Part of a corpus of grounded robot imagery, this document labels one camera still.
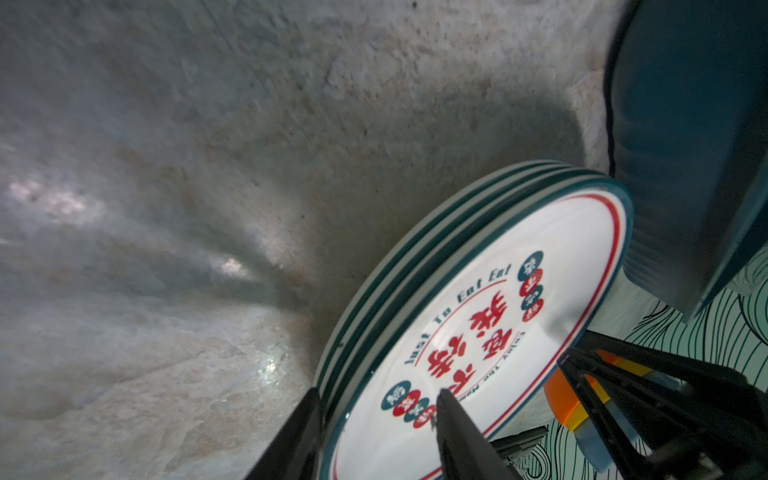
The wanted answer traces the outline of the orange bowl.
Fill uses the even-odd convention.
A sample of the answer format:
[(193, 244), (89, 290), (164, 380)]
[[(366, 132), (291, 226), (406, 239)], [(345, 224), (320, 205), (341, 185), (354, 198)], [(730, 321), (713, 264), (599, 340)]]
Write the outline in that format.
[(544, 385), (544, 392), (553, 415), (562, 426), (566, 427), (565, 423), (570, 412), (580, 401), (558, 367), (554, 369)]

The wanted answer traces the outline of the teal plastic bin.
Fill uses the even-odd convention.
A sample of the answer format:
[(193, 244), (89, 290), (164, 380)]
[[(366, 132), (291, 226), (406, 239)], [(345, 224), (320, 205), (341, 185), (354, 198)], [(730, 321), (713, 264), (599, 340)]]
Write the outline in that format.
[(632, 1), (604, 94), (627, 278), (691, 318), (767, 241), (767, 5)]

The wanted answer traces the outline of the white plate teal lettered rim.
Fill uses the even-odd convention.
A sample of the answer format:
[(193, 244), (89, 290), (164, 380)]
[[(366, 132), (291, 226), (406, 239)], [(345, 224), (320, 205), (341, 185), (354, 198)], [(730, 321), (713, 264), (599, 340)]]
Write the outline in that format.
[(314, 384), (326, 419), (338, 410), (366, 356), (364, 342), (378, 338), (424, 281), (539, 183), (572, 169), (562, 161), (533, 160), (488, 174), (442, 202), (390, 250), (344, 310), (321, 356)]

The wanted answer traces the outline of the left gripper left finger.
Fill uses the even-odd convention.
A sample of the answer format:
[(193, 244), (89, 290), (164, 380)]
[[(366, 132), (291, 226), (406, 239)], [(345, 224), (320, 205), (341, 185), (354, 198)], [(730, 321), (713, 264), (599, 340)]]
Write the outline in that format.
[(314, 479), (322, 436), (323, 403), (312, 387), (245, 479)]

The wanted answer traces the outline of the yellow bowl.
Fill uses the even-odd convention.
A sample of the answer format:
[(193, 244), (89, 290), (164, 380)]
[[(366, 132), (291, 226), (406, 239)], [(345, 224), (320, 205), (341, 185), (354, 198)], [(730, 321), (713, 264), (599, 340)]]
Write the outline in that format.
[[(644, 377), (651, 372), (651, 369), (648, 367), (642, 366), (630, 360), (617, 357), (612, 354), (608, 354), (607, 352), (600, 352), (600, 356), (603, 360), (608, 361), (610, 364), (617, 366), (620, 369), (623, 369), (630, 373), (636, 374), (640, 377)], [(592, 379), (591, 377), (588, 378), (588, 383), (593, 388), (598, 398), (601, 400), (602, 404), (606, 405), (610, 400), (610, 396), (605, 391), (605, 389), (598, 383), (597, 380)], [(565, 426), (571, 432), (574, 432), (587, 419), (587, 416), (588, 414), (586, 412), (584, 405), (581, 402), (578, 402), (577, 405), (570, 412), (568, 419), (565, 423)]]

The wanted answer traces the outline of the white plate red characters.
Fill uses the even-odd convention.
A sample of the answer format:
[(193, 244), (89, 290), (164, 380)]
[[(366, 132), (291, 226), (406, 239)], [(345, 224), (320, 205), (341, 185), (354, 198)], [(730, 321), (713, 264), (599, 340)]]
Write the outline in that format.
[(325, 379), (321, 479), (435, 479), (437, 399), (484, 435), (541, 388), (586, 329), (629, 242), (626, 189), (563, 175), (497, 205), (412, 275)]

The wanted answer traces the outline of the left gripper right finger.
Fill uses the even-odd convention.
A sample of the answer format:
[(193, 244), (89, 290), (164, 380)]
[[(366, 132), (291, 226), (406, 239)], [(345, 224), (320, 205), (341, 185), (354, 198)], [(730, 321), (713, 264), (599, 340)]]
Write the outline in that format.
[(440, 390), (436, 418), (444, 479), (521, 479), (506, 466), (448, 389)]

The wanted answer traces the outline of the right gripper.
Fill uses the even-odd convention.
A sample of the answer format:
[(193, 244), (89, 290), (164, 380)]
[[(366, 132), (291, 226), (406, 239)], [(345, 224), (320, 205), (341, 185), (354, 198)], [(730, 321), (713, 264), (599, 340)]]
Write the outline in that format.
[[(600, 352), (651, 372), (640, 377)], [(767, 395), (741, 373), (591, 331), (557, 364), (623, 478), (766, 478)]]

